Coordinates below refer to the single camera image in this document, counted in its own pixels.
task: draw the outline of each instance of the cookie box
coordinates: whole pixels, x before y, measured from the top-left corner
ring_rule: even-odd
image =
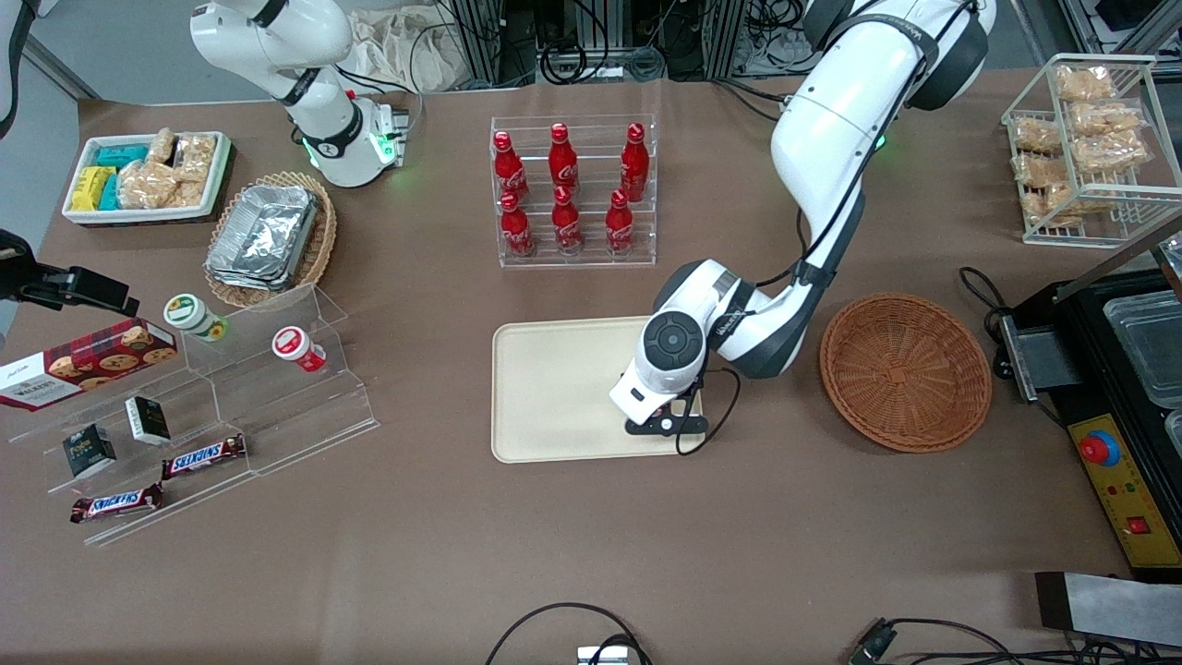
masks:
[[[176,357],[176,340],[129,318],[0,367],[0,405],[38,411]]]

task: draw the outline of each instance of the red emergency stop button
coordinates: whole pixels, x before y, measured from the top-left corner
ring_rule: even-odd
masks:
[[[1103,430],[1092,430],[1079,442],[1079,455],[1092,464],[1116,467],[1121,462],[1121,446],[1116,445],[1112,435]]]

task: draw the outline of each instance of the floor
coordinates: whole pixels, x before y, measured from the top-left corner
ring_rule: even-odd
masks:
[[[1034,65],[1009,0],[998,2],[986,69]],[[389,0],[338,0],[353,7],[389,7]],[[33,25],[33,34],[103,98],[135,104],[262,99],[265,94],[229,72],[209,66],[189,39],[196,0],[64,0]],[[111,14],[121,17],[113,20]],[[92,30],[102,26],[102,30]],[[34,248],[48,227],[77,145],[77,113],[70,99],[40,72],[20,74],[20,112],[0,142],[0,204],[4,226]],[[84,262],[85,256],[78,256]],[[15,311],[0,302],[0,346]]]

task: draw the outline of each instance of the tabletop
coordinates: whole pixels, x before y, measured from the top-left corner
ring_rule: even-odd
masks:
[[[618,613],[657,663],[833,663],[883,615],[963,621],[1014,648],[1060,646],[1039,627],[1032,573],[1126,573],[1064,433],[999,382],[967,443],[892,454],[838,416],[817,364],[829,319],[878,291],[947,307],[992,356],[959,266],[983,269],[1017,304],[1103,256],[1020,241],[998,120],[1033,73],[986,72],[943,110],[902,113],[795,364],[747,383],[719,437],[686,459],[496,462],[493,332],[647,313],[669,273],[699,257],[748,279],[779,272],[798,249],[772,123],[709,84],[430,96],[404,168],[330,187],[339,233],[320,286],[350,313],[345,353],[382,428],[100,549],[47,515],[39,456],[8,446],[0,660],[480,663],[518,617],[563,600]],[[623,107],[661,124],[657,263],[502,269],[489,118]],[[80,118],[83,138],[225,131],[239,150],[230,191],[312,170],[279,104],[99,102]],[[210,229],[84,229],[54,214],[39,257],[129,282],[151,317],[176,292],[206,292]],[[0,360],[110,320],[21,305]],[[611,632],[598,617],[554,613],[518,631],[499,661],[570,663]],[[892,652],[979,647],[915,628]]]

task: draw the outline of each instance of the wicker basket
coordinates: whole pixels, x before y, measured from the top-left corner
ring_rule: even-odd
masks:
[[[301,286],[304,283],[316,283],[324,275],[324,270],[329,267],[329,256],[332,254],[332,243],[337,239],[337,211],[332,207],[332,201],[329,198],[329,193],[324,190],[324,185],[317,182],[314,178],[304,175],[303,172],[277,172],[274,175],[265,175],[254,181],[254,184],[274,184],[277,187],[304,187],[320,198],[320,204],[316,209],[316,227],[312,228],[312,234],[309,235],[307,246],[304,248],[304,256],[300,260],[299,269],[296,272],[296,279],[292,281],[292,288],[296,286]],[[239,198],[242,197],[242,191],[246,191],[243,187],[234,198],[230,200],[226,209],[222,210],[221,217],[217,220],[217,226],[214,228],[213,239],[209,241],[209,247],[214,246],[217,241],[217,236],[221,234],[222,228],[226,227],[226,219],[229,217],[229,213],[238,204]],[[230,286],[228,283],[222,283],[213,278],[209,272],[206,272],[206,281],[209,282],[209,287],[213,289],[217,299],[232,304],[239,307],[248,307],[255,305],[278,295],[282,291],[267,291],[264,288],[246,288],[243,286]]]
[[[954,448],[985,423],[993,382],[970,332],[942,307],[877,293],[833,317],[820,344],[825,392],[872,441],[903,452]]]

